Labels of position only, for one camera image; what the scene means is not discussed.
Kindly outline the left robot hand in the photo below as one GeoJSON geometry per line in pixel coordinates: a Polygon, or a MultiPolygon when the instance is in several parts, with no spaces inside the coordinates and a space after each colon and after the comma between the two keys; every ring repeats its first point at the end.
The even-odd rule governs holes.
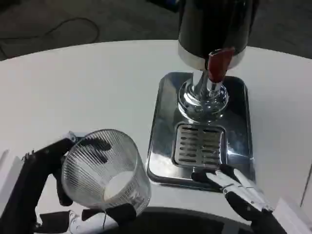
{"type": "Polygon", "coordinates": [[[73,211],[36,214],[35,208],[49,175],[56,179],[60,204],[73,204],[61,184],[61,167],[65,154],[79,140],[80,136],[69,133],[60,140],[36,152],[27,153],[17,160],[20,169],[18,172],[10,171],[1,189],[7,196],[7,201],[1,202],[2,234],[102,234],[136,219],[137,213],[129,203],[106,211],[87,209],[83,210],[81,215],[76,215],[73,211]]]}

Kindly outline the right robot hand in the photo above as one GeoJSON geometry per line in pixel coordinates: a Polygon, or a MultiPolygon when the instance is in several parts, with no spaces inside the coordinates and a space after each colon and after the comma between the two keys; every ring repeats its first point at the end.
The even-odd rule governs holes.
{"type": "Polygon", "coordinates": [[[223,193],[231,208],[251,223],[255,234],[310,234],[312,221],[294,202],[281,197],[272,207],[262,190],[227,164],[214,172],[192,172],[192,180],[210,184],[223,193]]]}

